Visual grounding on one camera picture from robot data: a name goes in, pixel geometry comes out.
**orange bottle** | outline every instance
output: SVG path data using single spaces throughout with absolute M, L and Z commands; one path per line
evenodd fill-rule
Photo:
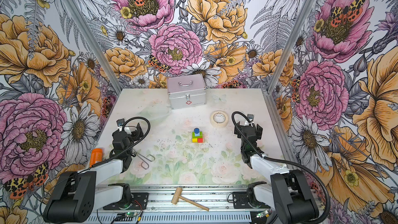
M 98 162 L 102 161 L 102 149 L 101 148 L 96 148 L 91 152 L 91 158 L 90 158 L 90 167 Z

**toy block stack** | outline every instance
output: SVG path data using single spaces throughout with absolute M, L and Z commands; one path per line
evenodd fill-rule
M 199 131 L 199 128 L 195 128 L 192 132 L 192 143 L 203 143 L 203 133 Z

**case lid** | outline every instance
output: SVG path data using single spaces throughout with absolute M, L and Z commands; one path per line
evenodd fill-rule
M 186 92 L 205 88 L 205 80 L 200 73 L 196 75 L 185 75 L 167 78 L 168 93 Z

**white table surface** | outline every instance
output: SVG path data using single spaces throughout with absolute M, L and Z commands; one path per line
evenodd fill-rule
M 102 130 L 96 148 L 102 148 L 109 157 L 112 133 L 116 121 L 135 117 L 161 115 L 151 120 L 148 136 L 135 149 L 144 156 L 152 154 L 156 160 L 149 169 L 141 167 L 137 157 L 129 169 L 111 177 L 102 184 L 128 183 L 130 185 L 237 185 L 266 181 L 264 177 L 243 163 L 240 155 L 241 140 L 234 134 L 231 114 L 240 111 L 254 114 L 254 122 L 263 128 L 258 146 L 270 157 L 283 158 L 266 103 L 260 89 L 207 89 L 207 104 L 171 110 L 167 89 L 123 89 L 108 121 Z M 210 123 L 214 111 L 228 115 L 225 128 Z M 244 122 L 236 115 L 236 122 Z M 140 121 L 143 131 L 147 124 Z M 192 143 L 193 129 L 198 127 L 204 143 Z

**wall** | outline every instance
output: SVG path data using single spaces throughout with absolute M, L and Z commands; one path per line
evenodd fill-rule
M 100 70 L 60 0 L 0 0 L 3 222 L 43 223 L 56 177 L 87 163 L 116 100 Z
M 332 197 L 331 223 L 398 220 L 397 6 L 317 1 L 273 92 L 297 160 Z
M 281 52 L 304 0 L 78 2 L 124 87 L 200 73 L 208 88 L 262 88 L 279 57 L 260 56 Z

